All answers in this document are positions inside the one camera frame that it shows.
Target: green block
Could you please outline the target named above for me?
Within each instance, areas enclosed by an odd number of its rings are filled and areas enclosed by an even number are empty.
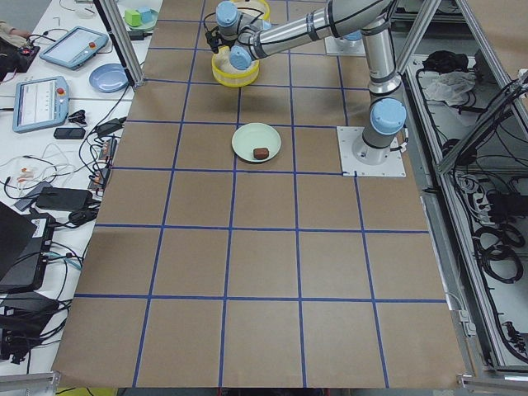
[[[136,10],[125,10],[125,22],[129,26],[141,25],[141,14]]]

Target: laptop screen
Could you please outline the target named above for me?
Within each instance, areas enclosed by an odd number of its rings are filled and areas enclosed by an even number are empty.
[[[0,202],[0,279],[15,265],[35,230],[29,219]]]

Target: white desk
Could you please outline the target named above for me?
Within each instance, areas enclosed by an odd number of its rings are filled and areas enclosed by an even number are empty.
[[[101,101],[101,100],[72,100],[70,101],[70,111],[84,109],[86,111],[88,126],[87,131],[90,131],[93,126],[114,106],[114,101]],[[0,107],[8,107],[12,105],[12,98],[0,97]],[[110,115],[110,119],[128,114],[130,108],[130,101],[122,101],[116,109]],[[53,138],[54,128],[47,128],[43,130],[35,130],[27,132],[25,134],[17,134],[12,131],[12,112],[0,111],[0,139],[2,140],[2,146],[4,149],[0,152],[0,165],[6,163],[11,158],[16,158],[22,155],[32,155],[40,157],[45,147],[50,144],[56,144],[67,156],[69,163],[80,168],[83,164],[78,157],[78,146],[79,140],[75,141],[64,141]],[[90,158],[88,152],[88,146],[83,146],[83,157],[85,160]],[[56,148],[49,148],[49,154],[58,153]],[[47,160],[52,163],[63,163],[65,162],[62,155],[56,155]],[[10,162],[8,165],[0,167],[0,180],[4,182],[8,176],[15,178],[20,173],[20,168],[24,166],[35,167],[38,169],[43,168],[43,163],[36,160],[20,159]],[[67,177],[59,177],[52,184],[53,186],[61,187],[63,182],[67,182],[67,188],[78,188],[86,189],[89,183],[88,179],[89,172],[86,169],[76,172],[72,178],[68,180]],[[11,195],[17,193],[14,189],[9,189]],[[6,205],[12,205],[15,203],[14,200],[6,197],[3,189],[0,189],[0,200]],[[59,222],[65,222],[68,218],[68,212],[50,211]],[[53,240],[58,243],[62,243],[72,248],[77,254],[83,254],[85,247],[87,246],[90,237],[92,236],[93,226],[95,222],[84,224],[78,229],[56,229],[54,232]],[[65,252],[61,247],[52,247],[53,251]],[[53,299],[57,298],[57,294],[63,284],[65,275],[64,264],[62,261],[57,261],[53,264],[49,264],[46,268],[44,283],[37,291]],[[72,266],[68,267],[68,278],[64,287],[63,293],[60,295],[60,299],[71,299],[77,286],[79,278],[79,271],[74,269]],[[59,313],[52,317],[45,331],[56,328],[62,320],[65,318],[65,313]],[[52,342],[60,339],[61,334],[58,334],[54,338],[47,342]],[[42,373],[50,371],[51,365],[54,361],[57,353],[58,343],[42,347],[33,348],[31,350],[31,373]],[[14,365],[10,361],[0,361],[0,375],[14,375],[14,374],[25,374],[26,373],[26,362],[20,365]]]
[[[161,7],[162,0],[121,0],[119,2],[120,13],[121,15],[124,15],[126,8],[135,9],[143,6],[145,3],[150,4],[150,7],[153,10],[158,11]],[[63,0],[63,5],[71,9],[90,7],[89,4],[77,4],[74,0]],[[75,12],[61,7],[59,5],[59,0],[51,1],[45,14],[42,16],[42,19],[40,19],[36,26],[34,33],[42,34],[44,31],[54,28],[71,30],[75,26],[84,26],[95,31],[106,33],[106,29],[98,15],[90,19],[82,19],[77,16]],[[58,39],[64,33],[65,32],[63,31],[51,31],[49,37]],[[46,39],[38,39],[35,41],[35,44],[39,45],[41,51],[43,51],[52,43]],[[133,41],[132,44],[139,62],[143,62],[147,56],[150,38],[148,37],[145,40]],[[102,52],[110,51],[111,48],[111,41],[109,40],[108,45],[102,50]],[[121,96],[121,91],[114,93],[99,92],[90,85],[88,78],[93,70],[103,64],[118,64],[119,62],[116,49],[113,49],[109,54],[97,54],[77,70],[69,70],[68,68],[58,66],[57,64],[51,64],[37,56],[27,73],[19,73],[12,80],[0,84],[0,97],[14,97],[17,83],[39,78],[63,76],[69,85],[70,98],[72,99],[117,100]],[[131,101],[133,96],[134,92],[129,90],[124,97],[124,100]]]

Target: yellow bowl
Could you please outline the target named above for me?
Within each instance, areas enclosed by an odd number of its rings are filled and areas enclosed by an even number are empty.
[[[229,62],[229,47],[221,47],[217,54],[211,59],[213,76],[220,84],[239,88],[253,83],[258,77],[258,67],[260,62],[254,60],[248,70],[237,70]]]
[[[238,8],[240,7],[247,7],[247,8],[254,8],[255,10],[258,10],[260,12],[263,12],[263,15],[261,18],[264,21],[270,21],[270,13],[271,9],[269,4],[265,0],[231,0],[236,4]],[[254,17],[257,16],[257,14],[252,10],[244,10],[249,15],[252,15]]]

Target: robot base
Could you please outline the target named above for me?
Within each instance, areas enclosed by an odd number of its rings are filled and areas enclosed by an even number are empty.
[[[339,153],[341,155],[341,169],[343,176],[359,177],[405,177],[402,154],[399,151],[389,152],[388,157],[379,165],[368,165],[357,159],[352,152],[352,145],[363,133],[363,127],[338,126]],[[398,147],[394,138],[391,148]]]
[[[336,39],[335,37],[325,37],[324,46],[327,49],[327,55],[365,56],[363,40],[349,41]]]

